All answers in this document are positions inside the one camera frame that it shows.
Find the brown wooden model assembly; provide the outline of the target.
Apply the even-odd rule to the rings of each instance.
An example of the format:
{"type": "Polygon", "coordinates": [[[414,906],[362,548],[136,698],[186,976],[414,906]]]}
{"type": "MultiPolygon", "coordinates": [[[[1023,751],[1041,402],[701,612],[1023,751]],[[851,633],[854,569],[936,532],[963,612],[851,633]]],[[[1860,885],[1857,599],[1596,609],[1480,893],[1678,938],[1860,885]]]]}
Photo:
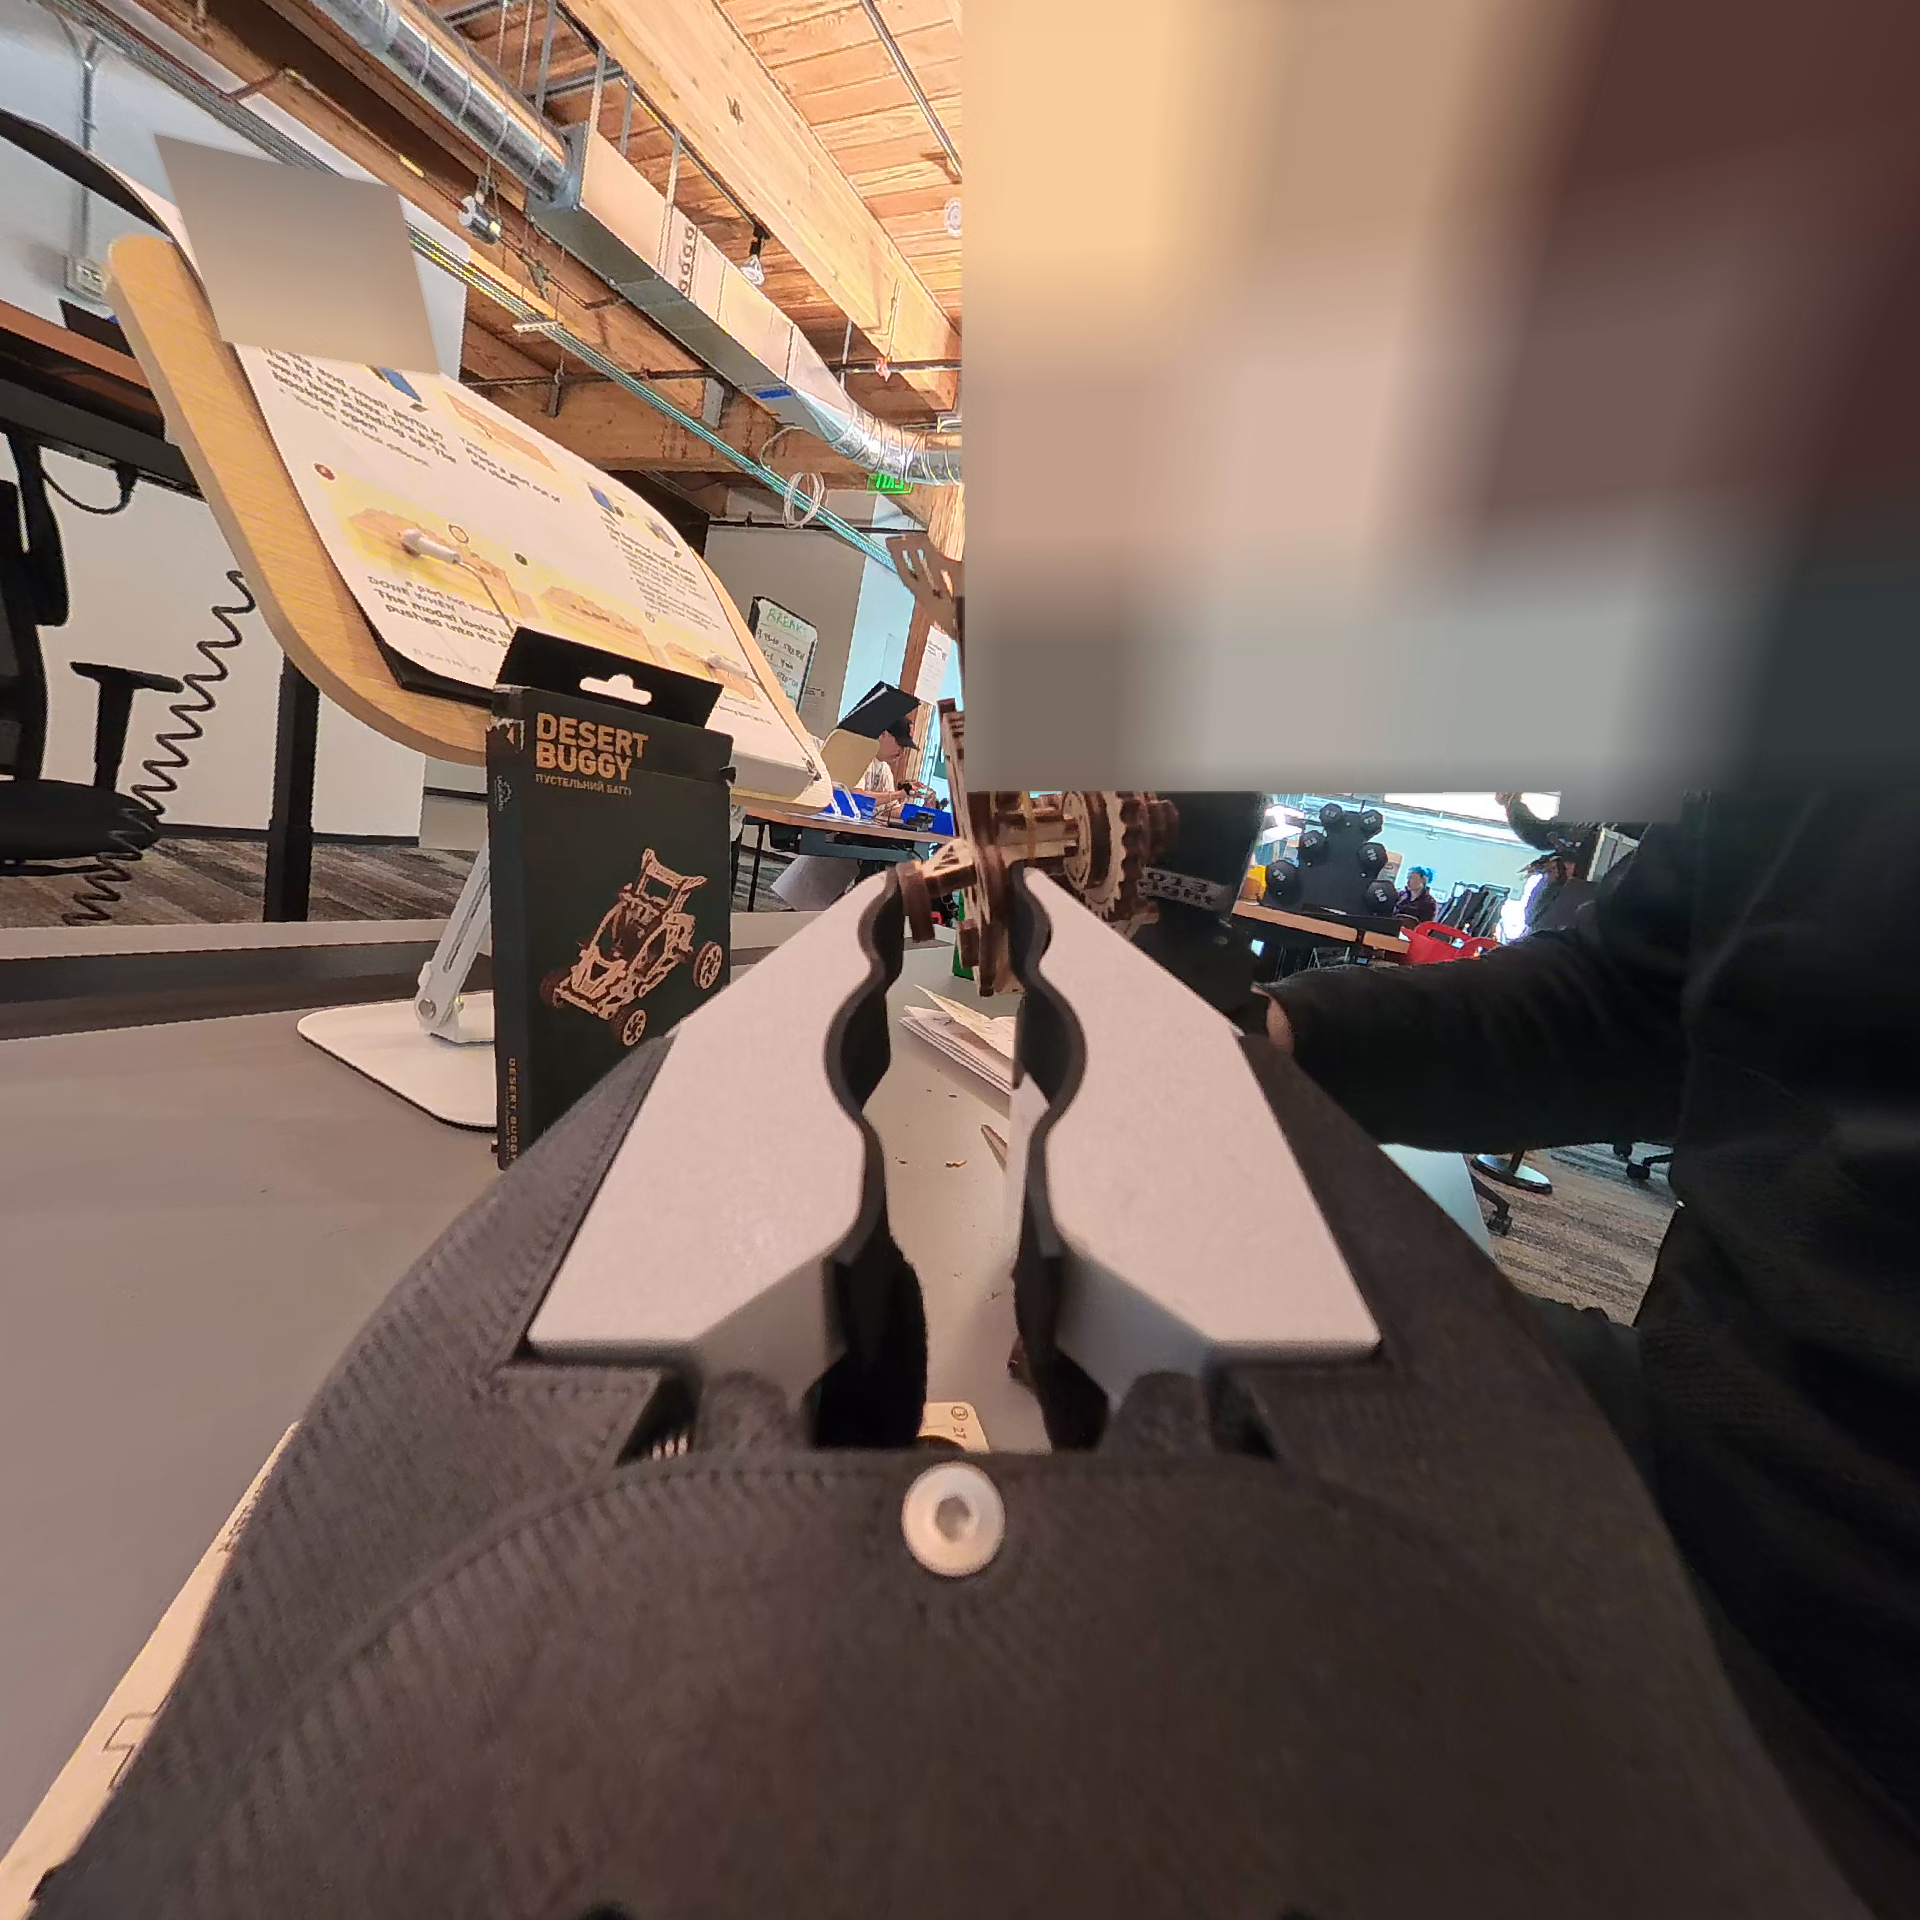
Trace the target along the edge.
{"type": "Polygon", "coordinates": [[[1140,790],[973,790],[963,770],[963,713],[940,701],[940,744],[954,840],[898,868],[898,893],[913,938],[929,934],[936,899],[960,894],[955,959],[979,995],[1018,991],[1009,956],[1011,893],[1018,867],[1065,885],[1104,926],[1123,934],[1153,922],[1145,872],[1176,843],[1177,809],[1140,790]]]}

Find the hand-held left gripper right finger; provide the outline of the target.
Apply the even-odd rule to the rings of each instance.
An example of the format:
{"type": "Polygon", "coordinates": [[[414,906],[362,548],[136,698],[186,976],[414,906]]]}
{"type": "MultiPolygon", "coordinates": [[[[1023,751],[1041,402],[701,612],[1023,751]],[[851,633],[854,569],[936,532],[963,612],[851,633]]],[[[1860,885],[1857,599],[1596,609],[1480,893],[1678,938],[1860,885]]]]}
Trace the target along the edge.
{"type": "Polygon", "coordinates": [[[1378,1322],[1239,1033],[1029,868],[1011,959],[1014,1322],[1041,1409],[1371,1359],[1378,1322]]]}

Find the wooden book stand white base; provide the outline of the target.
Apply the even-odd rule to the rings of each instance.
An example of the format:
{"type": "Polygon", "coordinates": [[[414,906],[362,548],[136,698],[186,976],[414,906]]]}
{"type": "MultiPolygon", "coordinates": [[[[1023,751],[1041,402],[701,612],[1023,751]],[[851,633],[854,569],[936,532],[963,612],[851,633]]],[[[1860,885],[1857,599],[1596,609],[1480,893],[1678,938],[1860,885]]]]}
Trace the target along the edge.
{"type": "MultiPolygon", "coordinates": [[[[136,364],[153,381],[190,474],[232,554],[237,554],[246,583],[286,661],[299,663],[325,695],[340,698],[364,724],[378,724],[395,739],[417,734],[420,755],[476,760],[487,770],[487,720],[495,687],[484,698],[460,695],[456,687],[432,683],[420,669],[405,667],[374,636],[304,512],[235,349],[216,337],[209,302],[186,253],[158,235],[125,239],[107,254],[107,274],[136,364]]],[[[820,778],[792,799],[820,799],[824,795],[826,782],[820,778]]],[[[741,786],[731,760],[734,799],[758,808],[779,797],[741,786]]],[[[417,1009],[393,1016],[395,1046],[410,1047],[417,1071],[429,1071],[435,1056],[460,1058],[481,1047],[460,1016],[467,963],[451,956],[456,942],[476,945],[481,930],[494,938],[487,843],[467,877],[460,910],[440,942],[443,954],[435,971],[420,972],[417,1009]]],[[[629,1056],[661,1056],[671,1028],[629,1056]]]]}

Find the person's black clothing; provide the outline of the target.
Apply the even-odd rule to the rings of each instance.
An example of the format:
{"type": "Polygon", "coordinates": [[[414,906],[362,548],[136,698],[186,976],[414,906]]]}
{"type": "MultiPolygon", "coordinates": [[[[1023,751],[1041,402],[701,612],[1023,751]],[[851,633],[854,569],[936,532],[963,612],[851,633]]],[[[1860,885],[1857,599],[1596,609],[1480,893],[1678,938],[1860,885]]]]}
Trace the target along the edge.
{"type": "Polygon", "coordinates": [[[1588,910],[1685,946],[1658,1506],[1863,1902],[1918,1917],[1918,783],[1699,799],[1588,910]]]}

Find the silver ventilation duct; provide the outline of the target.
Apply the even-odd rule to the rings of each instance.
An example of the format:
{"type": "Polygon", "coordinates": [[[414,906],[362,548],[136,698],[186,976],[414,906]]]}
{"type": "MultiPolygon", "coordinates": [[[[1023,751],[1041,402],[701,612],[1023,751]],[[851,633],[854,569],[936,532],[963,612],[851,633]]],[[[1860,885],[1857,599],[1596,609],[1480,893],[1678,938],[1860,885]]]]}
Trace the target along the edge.
{"type": "Polygon", "coordinates": [[[682,349],[839,460],[913,488],[955,488],[963,444],[862,410],[741,267],[589,123],[555,132],[481,54],[417,5],[320,5],[499,175],[534,228],[583,263],[682,349]]]}

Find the person's right forearm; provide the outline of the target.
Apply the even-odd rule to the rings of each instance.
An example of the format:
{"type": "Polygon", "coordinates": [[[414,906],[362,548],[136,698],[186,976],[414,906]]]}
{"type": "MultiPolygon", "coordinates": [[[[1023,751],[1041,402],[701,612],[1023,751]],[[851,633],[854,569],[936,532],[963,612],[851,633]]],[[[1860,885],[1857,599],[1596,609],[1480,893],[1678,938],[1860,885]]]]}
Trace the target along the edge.
{"type": "Polygon", "coordinates": [[[1271,1034],[1378,1143],[1668,1139],[1682,991],[1668,930],[1588,910],[1472,963],[1299,972],[1272,995],[1271,1034]]]}

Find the handwritten whiteboard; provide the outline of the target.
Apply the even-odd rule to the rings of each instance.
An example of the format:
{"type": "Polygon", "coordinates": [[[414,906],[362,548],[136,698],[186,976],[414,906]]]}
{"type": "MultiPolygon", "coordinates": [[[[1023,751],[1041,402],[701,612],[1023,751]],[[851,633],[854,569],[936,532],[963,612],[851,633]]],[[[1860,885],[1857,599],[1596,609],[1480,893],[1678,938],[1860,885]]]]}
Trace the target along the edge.
{"type": "Polygon", "coordinates": [[[820,647],[820,630],[804,613],[778,603],[767,595],[754,595],[747,609],[747,628],[783,695],[799,710],[813,653],[820,647]]]}

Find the open instruction booklet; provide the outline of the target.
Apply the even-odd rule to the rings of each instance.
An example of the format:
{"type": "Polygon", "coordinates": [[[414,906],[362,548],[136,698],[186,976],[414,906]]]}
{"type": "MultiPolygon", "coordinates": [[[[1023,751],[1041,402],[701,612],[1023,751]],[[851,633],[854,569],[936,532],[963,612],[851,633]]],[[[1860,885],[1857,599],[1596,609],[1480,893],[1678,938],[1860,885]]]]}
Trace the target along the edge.
{"type": "Polygon", "coordinates": [[[979,1014],[973,1002],[919,993],[924,1002],[901,1009],[901,1028],[936,1047],[949,1066],[965,1068],[998,1096],[1014,1087],[1014,1034],[1011,1016],[979,1014]]]}

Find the black office chair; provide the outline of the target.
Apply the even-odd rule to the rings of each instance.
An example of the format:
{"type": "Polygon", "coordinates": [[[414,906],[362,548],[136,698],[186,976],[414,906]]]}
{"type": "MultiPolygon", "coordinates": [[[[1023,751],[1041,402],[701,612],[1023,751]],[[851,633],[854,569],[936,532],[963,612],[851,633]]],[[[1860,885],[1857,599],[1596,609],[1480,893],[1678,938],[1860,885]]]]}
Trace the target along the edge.
{"type": "Polygon", "coordinates": [[[2,877],[115,878],[158,843],[161,809],[117,790],[136,692],[181,692],[179,678],[76,663],[99,690],[95,775],[42,775],[48,678],[42,630],[69,621],[69,572],[31,438],[11,433],[15,478],[2,485],[2,877]]]}

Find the black dumbbell rack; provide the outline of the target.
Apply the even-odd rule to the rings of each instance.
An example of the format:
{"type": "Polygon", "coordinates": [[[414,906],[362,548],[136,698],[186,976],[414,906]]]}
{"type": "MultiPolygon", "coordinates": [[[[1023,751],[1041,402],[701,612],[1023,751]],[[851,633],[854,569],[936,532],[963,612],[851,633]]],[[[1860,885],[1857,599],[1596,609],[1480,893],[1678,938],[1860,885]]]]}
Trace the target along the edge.
{"type": "Polygon", "coordinates": [[[1393,926],[1396,889],[1385,877],[1385,812],[1328,799],[1297,834],[1294,852],[1263,868],[1260,906],[1310,917],[1393,926]]]}

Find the dark model kit box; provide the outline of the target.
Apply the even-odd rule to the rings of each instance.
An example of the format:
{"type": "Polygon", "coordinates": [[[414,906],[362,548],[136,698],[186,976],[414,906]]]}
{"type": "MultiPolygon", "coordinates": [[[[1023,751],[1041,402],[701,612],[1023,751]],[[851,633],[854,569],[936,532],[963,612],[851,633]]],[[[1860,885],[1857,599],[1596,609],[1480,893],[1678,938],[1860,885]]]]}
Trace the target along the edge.
{"type": "Polygon", "coordinates": [[[495,1162],[731,967],[717,687],[520,628],[487,720],[495,1162]]]}

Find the white printed instruction page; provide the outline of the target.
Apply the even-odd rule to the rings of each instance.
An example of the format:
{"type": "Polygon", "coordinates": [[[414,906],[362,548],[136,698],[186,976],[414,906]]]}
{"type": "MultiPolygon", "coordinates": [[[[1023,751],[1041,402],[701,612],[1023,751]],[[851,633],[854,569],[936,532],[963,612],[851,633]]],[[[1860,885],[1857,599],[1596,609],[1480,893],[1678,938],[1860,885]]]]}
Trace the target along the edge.
{"type": "Polygon", "coordinates": [[[460,695],[520,628],[714,692],[741,786],[824,778],[734,602],[667,516],[437,369],[398,194],[158,136],[168,214],[304,512],[374,636],[460,695]]]}

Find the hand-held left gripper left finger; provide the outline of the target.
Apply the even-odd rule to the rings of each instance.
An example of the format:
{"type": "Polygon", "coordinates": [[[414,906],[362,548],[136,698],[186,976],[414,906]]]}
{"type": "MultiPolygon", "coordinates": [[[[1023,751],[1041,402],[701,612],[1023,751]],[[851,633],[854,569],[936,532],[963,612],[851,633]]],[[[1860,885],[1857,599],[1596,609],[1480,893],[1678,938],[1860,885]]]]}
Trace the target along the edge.
{"type": "Polygon", "coordinates": [[[754,1375],[804,1400],[844,1352],[830,1264],[880,1198],[848,1020],[886,1002],[898,889],[854,885],[667,1040],[528,1322],[542,1361],[754,1375]]]}

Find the pale flat cut sheet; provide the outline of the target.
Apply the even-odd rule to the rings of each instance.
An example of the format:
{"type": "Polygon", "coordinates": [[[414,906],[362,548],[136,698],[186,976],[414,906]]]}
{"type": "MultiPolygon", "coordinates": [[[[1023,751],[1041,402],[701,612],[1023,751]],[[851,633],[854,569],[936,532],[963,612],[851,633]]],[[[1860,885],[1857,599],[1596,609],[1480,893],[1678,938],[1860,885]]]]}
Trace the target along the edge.
{"type": "Polygon", "coordinates": [[[227,1558],[251,1521],[272,1470],[292,1437],[296,1425],[282,1433],[258,1476],[251,1476],[248,1494],[235,1504],[232,1514],[216,1531],[212,1544],[195,1561],[173,1604],[166,1604],[158,1629],[147,1636],[136,1658],[110,1690],[99,1717],[89,1724],[81,1745],[62,1763],[42,1802],[7,1850],[2,1917],[30,1917],[35,1912],[39,1886],[79,1851],[81,1839],[104,1813],[130,1761],[153,1730],[153,1720],[176,1685],[186,1654],[202,1629],[212,1593],[227,1572],[227,1558]]]}

